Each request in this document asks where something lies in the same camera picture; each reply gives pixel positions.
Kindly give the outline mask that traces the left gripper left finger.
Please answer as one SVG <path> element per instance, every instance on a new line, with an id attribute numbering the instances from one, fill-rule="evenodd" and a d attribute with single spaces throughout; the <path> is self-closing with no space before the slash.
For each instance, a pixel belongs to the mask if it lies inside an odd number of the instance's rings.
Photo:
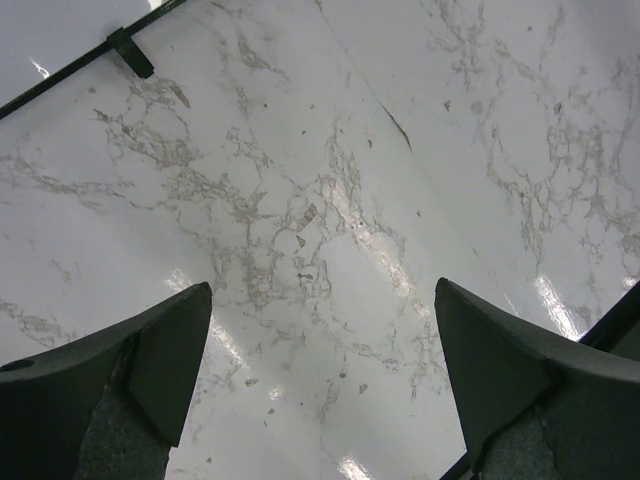
<path id="1" fill-rule="evenodd" d="M 162 479 L 212 313 L 208 283 L 1 368 L 4 479 Z"/>

